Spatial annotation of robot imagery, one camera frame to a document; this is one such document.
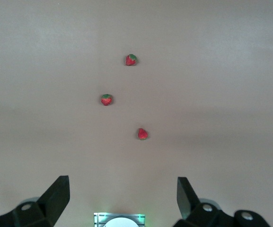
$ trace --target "strawberry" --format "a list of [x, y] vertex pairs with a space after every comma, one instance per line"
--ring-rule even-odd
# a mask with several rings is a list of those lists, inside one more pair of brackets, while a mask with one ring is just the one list
[[148, 138], [148, 133], [144, 129], [138, 130], [138, 138], [140, 140], [146, 140]]
[[104, 94], [100, 101], [105, 106], [110, 105], [112, 103], [112, 95]]
[[129, 54], [129, 55], [126, 57], [126, 65], [127, 65], [127, 66], [135, 65], [135, 64], [136, 64], [136, 61], [137, 61], [137, 57], [136, 57], [134, 54]]

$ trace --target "screw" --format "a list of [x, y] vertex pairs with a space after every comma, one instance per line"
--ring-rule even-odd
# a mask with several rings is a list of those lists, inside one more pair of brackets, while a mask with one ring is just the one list
[[31, 207], [30, 204], [25, 204], [24, 206], [22, 206], [21, 210], [27, 210]]
[[203, 209], [205, 211], [207, 211], [207, 212], [211, 212], [213, 210], [212, 207], [210, 205], [208, 205], [208, 204], [204, 204], [203, 205]]
[[242, 212], [242, 213], [241, 213], [241, 216], [242, 216], [245, 220], [249, 220], [249, 221], [252, 221], [252, 220], [253, 220], [252, 215], [249, 214], [248, 212]]

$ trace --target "gray surface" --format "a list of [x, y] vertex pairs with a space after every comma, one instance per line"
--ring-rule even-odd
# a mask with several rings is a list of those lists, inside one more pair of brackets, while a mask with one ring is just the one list
[[273, 1], [0, 1], [0, 214], [59, 175], [58, 227], [170, 227], [178, 176], [273, 226]]

